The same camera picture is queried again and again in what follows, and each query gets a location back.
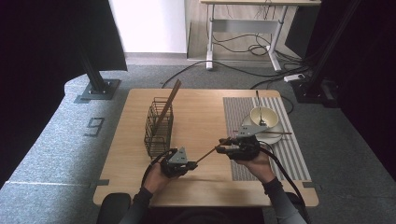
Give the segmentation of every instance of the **metal rack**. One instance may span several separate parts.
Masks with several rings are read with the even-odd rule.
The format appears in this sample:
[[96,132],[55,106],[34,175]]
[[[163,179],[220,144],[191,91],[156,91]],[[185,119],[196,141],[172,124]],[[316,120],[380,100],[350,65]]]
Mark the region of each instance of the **metal rack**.
[[172,105],[170,105],[161,123],[157,125],[167,99],[166,97],[154,97],[148,110],[145,146],[152,159],[170,147],[174,119]]

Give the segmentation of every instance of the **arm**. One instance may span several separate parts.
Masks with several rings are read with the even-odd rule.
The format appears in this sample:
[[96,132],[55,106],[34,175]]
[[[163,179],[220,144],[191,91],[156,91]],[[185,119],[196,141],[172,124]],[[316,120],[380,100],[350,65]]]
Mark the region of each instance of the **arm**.
[[267,155],[260,152],[259,156],[252,161],[236,161],[236,163],[245,165],[262,182],[265,194],[268,194],[271,200],[279,223],[306,223],[289,200],[282,184],[275,177]]
[[149,208],[149,200],[155,194],[163,190],[174,178],[166,177],[161,171],[161,165],[157,162],[152,167],[145,183],[134,196],[134,203],[123,217],[120,224],[140,223]]

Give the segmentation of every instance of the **sleeve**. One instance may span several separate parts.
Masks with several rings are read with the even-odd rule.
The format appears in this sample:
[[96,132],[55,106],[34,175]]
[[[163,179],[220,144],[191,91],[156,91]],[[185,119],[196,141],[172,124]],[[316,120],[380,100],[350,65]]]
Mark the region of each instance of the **sleeve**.
[[150,193],[144,187],[140,188],[139,192],[134,196],[133,204],[128,209],[125,216],[122,218],[120,224],[138,224],[143,216],[147,213],[149,208],[149,200],[152,198]]
[[300,224],[306,223],[303,217],[300,215],[298,210],[291,203],[285,190],[283,190],[282,184],[277,178],[272,181],[262,184],[265,189],[265,194],[271,200],[271,203],[275,209],[276,218],[280,224]]

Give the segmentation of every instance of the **power strip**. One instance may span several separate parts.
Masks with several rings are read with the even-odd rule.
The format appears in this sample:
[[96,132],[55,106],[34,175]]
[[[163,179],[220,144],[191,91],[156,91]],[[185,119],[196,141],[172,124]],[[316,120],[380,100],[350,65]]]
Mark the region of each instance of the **power strip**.
[[305,76],[303,74],[296,74],[296,75],[286,76],[283,79],[285,79],[285,82],[290,82],[294,80],[302,80],[304,78]]

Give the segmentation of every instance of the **person's left hand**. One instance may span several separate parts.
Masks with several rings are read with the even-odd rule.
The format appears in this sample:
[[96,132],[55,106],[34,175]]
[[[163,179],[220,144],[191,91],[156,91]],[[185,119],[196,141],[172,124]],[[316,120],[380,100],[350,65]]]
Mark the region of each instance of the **person's left hand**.
[[162,171],[159,162],[152,165],[151,170],[146,177],[143,187],[145,187],[150,193],[155,194],[163,190],[172,180],[178,177],[168,178]]

